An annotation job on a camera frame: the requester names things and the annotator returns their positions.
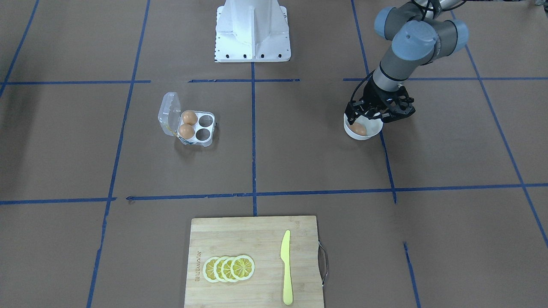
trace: yellow lemon slice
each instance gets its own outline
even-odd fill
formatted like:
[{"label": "yellow lemon slice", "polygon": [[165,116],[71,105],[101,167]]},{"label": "yellow lemon slice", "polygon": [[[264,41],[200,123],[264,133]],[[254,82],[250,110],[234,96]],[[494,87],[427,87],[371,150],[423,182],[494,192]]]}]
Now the yellow lemon slice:
[{"label": "yellow lemon slice", "polygon": [[219,282],[219,280],[215,278],[215,267],[214,267],[215,261],[217,261],[218,258],[219,258],[218,256],[213,256],[204,263],[204,268],[202,271],[203,271],[205,280],[209,282]]},{"label": "yellow lemon slice", "polygon": [[229,257],[228,256],[222,256],[220,258],[218,258],[216,261],[215,261],[215,264],[213,265],[213,268],[215,268],[215,271],[213,272],[213,274],[215,275],[215,278],[220,281],[220,282],[226,282],[226,279],[224,279],[222,277],[222,268],[221,268],[221,265],[222,263],[228,259]]},{"label": "yellow lemon slice", "polygon": [[232,261],[230,272],[238,280],[250,279],[255,272],[255,262],[248,255],[239,255]]},{"label": "yellow lemon slice", "polygon": [[224,280],[229,281],[229,282],[237,282],[238,281],[238,279],[236,279],[232,275],[232,272],[230,271],[230,267],[232,266],[232,262],[234,261],[234,259],[235,258],[227,258],[221,264],[221,276],[223,277]]}]

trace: plastic knife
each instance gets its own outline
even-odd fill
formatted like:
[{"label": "plastic knife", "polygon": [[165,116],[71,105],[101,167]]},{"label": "plastic knife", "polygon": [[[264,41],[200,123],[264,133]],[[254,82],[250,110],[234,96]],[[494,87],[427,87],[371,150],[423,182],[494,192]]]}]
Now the plastic knife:
[{"label": "plastic knife", "polygon": [[289,263],[289,238],[291,231],[286,230],[286,234],[283,236],[282,249],[280,250],[280,258],[285,264],[285,270],[283,274],[283,302],[286,305],[293,303],[293,286],[291,284],[291,267]]}]

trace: cutting board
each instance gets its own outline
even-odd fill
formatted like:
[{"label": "cutting board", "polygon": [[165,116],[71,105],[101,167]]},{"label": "cutting board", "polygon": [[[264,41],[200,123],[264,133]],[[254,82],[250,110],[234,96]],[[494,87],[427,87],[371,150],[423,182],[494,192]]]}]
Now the cutting board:
[{"label": "cutting board", "polygon": [[[291,230],[293,304],[283,303],[282,238]],[[246,254],[255,261],[248,280],[210,283],[203,263],[213,256]],[[185,308],[324,308],[315,216],[195,218],[190,230]]]}]

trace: empty egg slot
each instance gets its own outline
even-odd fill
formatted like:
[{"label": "empty egg slot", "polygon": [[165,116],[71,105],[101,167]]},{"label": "empty egg slot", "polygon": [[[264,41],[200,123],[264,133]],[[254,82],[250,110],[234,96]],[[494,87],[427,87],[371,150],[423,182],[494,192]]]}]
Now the empty egg slot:
[{"label": "empty egg slot", "polygon": [[208,115],[201,116],[200,119],[198,119],[198,123],[201,127],[209,127],[211,124],[213,124],[213,118]]},{"label": "empty egg slot", "polygon": [[196,132],[196,139],[200,141],[206,141],[211,136],[211,132],[209,129],[202,128],[199,131]]}]

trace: metal handle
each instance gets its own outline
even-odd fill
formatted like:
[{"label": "metal handle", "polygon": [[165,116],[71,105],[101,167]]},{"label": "metal handle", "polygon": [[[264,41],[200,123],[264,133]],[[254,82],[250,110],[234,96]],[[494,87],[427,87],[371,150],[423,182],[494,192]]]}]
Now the metal handle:
[{"label": "metal handle", "polygon": [[322,242],[320,242],[319,239],[318,239],[318,245],[323,250],[324,260],[326,261],[326,274],[323,275],[323,277],[322,277],[322,274],[320,273],[320,277],[322,277],[322,287],[323,287],[324,284],[326,283],[327,275],[329,274],[329,259],[327,258],[327,251],[326,251],[325,247],[322,245]]}]

